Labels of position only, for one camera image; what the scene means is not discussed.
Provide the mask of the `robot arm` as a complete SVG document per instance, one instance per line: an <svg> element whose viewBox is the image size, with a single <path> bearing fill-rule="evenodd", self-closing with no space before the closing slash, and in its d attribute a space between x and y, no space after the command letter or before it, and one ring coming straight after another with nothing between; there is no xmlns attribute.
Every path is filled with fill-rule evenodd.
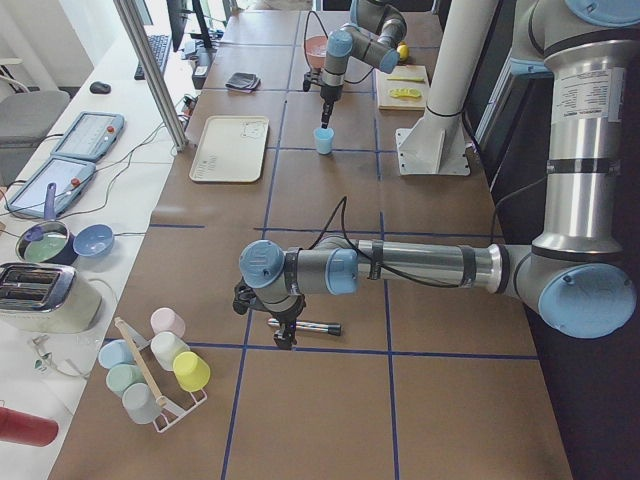
<svg viewBox="0 0 640 480"><path fill-rule="evenodd" d="M397 47L407 25L389 1L352 1L350 22L329 34L320 75L323 99L321 127L327 129L334 104L341 98L349 60L355 58L391 74L400 61Z"/></svg>
<svg viewBox="0 0 640 480"><path fill-rule="evenodd" d="M396 132L402 174L445 174L454 133L498 1L452 1L423 117ZM352 1L351 23L329 36L321 80L322 127L339 98L348 59L385 73L406 23L388 1ZM318 239L285 251L255 241L240 254L233 309L270 313L280 349L295 345L304 294L350 294L358 275L436 288L483 287L519 298L545 323L575 338L606 336L636 308L636 289L615 264L611 234L619 175L626 69L639 54L639 1L517 1L513 61L554 77L544 227L531 246L486 248Z"/></svg>

